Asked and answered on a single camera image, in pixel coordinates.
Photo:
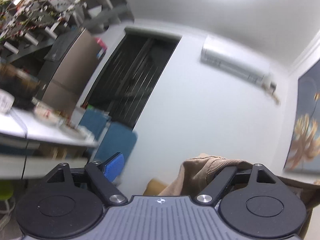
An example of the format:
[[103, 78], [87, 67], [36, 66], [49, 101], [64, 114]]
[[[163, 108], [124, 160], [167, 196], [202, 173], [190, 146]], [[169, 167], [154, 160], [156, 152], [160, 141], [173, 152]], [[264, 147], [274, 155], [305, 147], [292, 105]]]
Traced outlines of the brown refrigerator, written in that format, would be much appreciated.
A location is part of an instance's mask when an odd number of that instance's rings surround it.
[[105, 49], [84, 28], [58, 36], [37, 76], [41, 85], [36, 98], [72, 115], [104, 54]]

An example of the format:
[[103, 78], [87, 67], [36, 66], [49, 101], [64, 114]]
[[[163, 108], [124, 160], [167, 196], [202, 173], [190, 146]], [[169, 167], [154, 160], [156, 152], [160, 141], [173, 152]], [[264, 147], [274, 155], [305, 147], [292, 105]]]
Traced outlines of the dark window with bars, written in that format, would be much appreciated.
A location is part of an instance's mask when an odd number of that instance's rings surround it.
[[134, 128], [179, 38], [126, 31], [85, 103]]

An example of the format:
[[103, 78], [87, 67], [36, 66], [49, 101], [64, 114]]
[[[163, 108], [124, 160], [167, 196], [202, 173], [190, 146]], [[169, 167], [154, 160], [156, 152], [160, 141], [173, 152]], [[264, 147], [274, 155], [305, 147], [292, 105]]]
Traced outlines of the mustard yellow headboard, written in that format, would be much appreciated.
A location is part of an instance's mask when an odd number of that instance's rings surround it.
[[152, 178], [143, 193], [144, 196], [157, 196], [159, 195], [168, 185], [158, 179]]

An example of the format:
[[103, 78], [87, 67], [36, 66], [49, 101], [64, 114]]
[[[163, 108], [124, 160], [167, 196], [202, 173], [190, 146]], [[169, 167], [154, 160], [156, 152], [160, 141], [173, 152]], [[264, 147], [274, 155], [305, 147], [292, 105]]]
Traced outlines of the flower branch decoration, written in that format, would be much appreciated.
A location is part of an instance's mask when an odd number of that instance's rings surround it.
[[85, 0], [1, 0], [1, 41], [40, 28], [54, 31], [85, 4]]

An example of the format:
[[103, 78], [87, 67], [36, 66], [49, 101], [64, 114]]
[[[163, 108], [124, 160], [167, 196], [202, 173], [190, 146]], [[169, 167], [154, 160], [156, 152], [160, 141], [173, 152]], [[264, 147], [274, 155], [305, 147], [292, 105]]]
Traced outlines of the tan garment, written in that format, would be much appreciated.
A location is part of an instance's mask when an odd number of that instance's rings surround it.
[[276, 176], [264, 165], [207, 154], [184, 161], [160, 194], [218, 206], [228, 226], [258, 239], [305, 238], [319, 206], [317, 185]]

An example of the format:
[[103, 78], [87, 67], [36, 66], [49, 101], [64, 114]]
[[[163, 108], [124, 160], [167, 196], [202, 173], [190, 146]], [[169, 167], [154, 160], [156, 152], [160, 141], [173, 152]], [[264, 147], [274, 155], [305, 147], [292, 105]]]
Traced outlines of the framed wall picture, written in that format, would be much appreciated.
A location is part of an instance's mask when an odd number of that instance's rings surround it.
[[319, 62], [298, 79], [295, 125], [284, 168], [319, 173]]

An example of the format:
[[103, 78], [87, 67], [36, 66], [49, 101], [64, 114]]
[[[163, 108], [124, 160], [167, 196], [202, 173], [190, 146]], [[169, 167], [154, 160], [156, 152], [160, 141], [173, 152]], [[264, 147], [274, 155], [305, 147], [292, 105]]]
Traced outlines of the blue covered chair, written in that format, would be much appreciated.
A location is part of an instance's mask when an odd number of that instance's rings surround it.
[[124, 166], [136, 144], [137, 134], [119, 122], [111, 122], [95, 153], [95, 161], [104, 162], [116, 153], [124, 156]]
[[100, 143], [110, 118], [111, 117], [106, 112], [97, 109], [87, 109], [85, 110], [79, 125], [84, 126], [89, 130], [94, 135], [95, 140]]

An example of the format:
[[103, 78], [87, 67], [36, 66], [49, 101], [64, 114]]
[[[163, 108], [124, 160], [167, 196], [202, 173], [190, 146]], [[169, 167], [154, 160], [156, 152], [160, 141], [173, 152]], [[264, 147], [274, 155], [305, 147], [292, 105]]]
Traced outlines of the green stool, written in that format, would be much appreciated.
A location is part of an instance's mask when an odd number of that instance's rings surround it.
[[1, 215], [10, 214], [14, 207], [14, 186], [9, 180], [1, 180]]

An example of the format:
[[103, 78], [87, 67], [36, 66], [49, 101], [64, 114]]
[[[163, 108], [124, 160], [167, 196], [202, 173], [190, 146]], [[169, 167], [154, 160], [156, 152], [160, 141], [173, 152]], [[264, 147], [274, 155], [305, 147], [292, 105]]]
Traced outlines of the white air conditioner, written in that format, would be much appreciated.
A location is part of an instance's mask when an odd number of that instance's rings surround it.
[[201, 61], [274, 93], [270, 61], [251, 49], [221, 37], [207, 36]]

